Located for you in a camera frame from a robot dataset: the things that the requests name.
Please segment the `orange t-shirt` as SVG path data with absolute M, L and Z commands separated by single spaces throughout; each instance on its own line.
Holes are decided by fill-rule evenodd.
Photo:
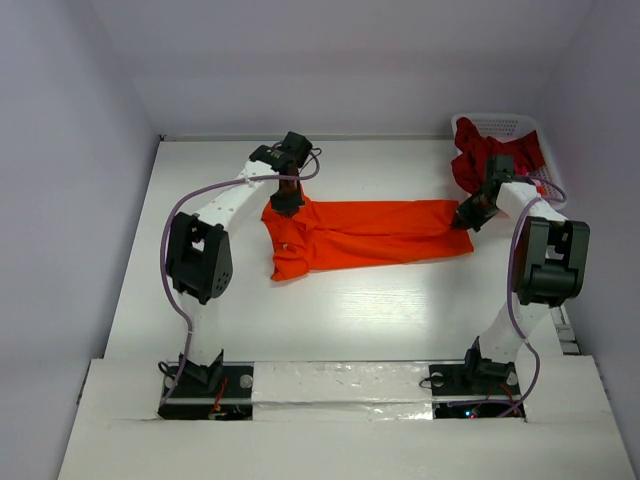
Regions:
M 309 198 L 292 217 L 266 206 L 261 220 L 273 246 L 276 282 L 311 272 L 455 258 L 474 252 L 451 226 L 454 200 L 321 202 Z

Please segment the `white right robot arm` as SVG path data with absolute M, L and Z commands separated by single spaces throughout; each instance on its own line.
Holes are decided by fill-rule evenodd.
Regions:
M 579 295 L 586 269 L 590 227 L 559 213 L 530 179 L 516 175 L 506 155 L 487 161 L 484 184 L 457 208 L 452 227 L 478 232 L 499 213 L 515 221 L 506 301 L 465 354 L 459 377 L 473 392 L 515 374 L 518 352 L 530 345 L 535 326 Z

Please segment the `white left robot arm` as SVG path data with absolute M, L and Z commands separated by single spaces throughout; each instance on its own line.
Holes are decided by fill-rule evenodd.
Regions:
M 288 132 L 251 153 L 235 179 L 193 191 L 171 209 L 161 235 L 161 280 L 187 334 L 176 372 L 165 375 L 163 403 L 176 390 L 216 393 L 224 357 L 217 300 L 233 275 L 231 238 L 264 206 L 285 218 L 296 214 L 304 204 L 301 171 L 316 158 L 305 136 Z

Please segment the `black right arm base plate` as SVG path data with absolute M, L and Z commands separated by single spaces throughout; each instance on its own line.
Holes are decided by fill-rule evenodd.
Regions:
M 431 364 L 419 386 L 432 394 L 437 418 L 526 417 L 524 407 L 517 406 L 520 387 L 514 362 L 481 359 Z

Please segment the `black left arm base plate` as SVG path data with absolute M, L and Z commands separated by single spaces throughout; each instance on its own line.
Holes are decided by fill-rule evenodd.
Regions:
M 244 421 L 253 416 L 253 363 L 197 365 L 188 360 L 172 392 L 178 363 L 159 363 L 164 376 L 158 415 L 165 420 Z

